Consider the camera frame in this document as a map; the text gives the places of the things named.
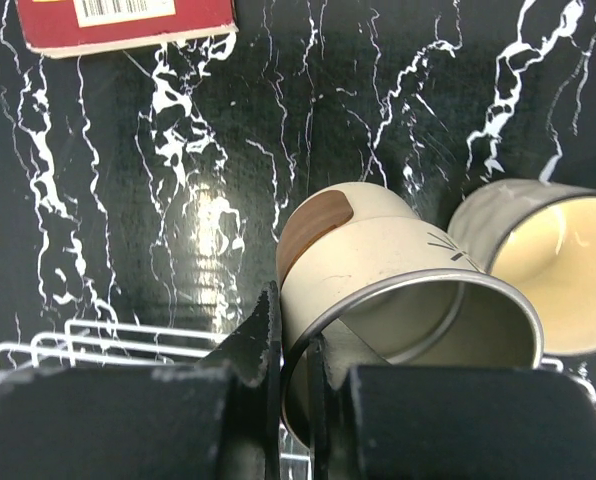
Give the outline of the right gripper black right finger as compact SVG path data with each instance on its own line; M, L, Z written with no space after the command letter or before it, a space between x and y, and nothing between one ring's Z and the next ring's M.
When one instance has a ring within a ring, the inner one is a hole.
M596 408L571 377L333 355L307 351L317 479L596 479Z

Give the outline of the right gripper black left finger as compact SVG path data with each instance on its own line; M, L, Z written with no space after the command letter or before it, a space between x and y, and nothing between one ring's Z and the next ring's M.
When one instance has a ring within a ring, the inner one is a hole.
M0 382L0 479L276 479L275 283L193 364L23 369Z

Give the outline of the brown and cream cup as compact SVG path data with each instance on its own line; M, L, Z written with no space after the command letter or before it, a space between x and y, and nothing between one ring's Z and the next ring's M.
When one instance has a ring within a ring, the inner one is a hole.
M276 272L281 415L301 443L310 437L306 351L318 334L348 342L356 363L536 368L543 356L526 296L380 185L340 183L304 200L282 230Z

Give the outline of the cream ribbed mug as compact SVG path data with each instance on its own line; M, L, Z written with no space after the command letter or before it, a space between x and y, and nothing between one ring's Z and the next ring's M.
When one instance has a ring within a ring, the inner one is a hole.
M531 302L546 353L596 352L596 190L494 181L457 207L448 233Z

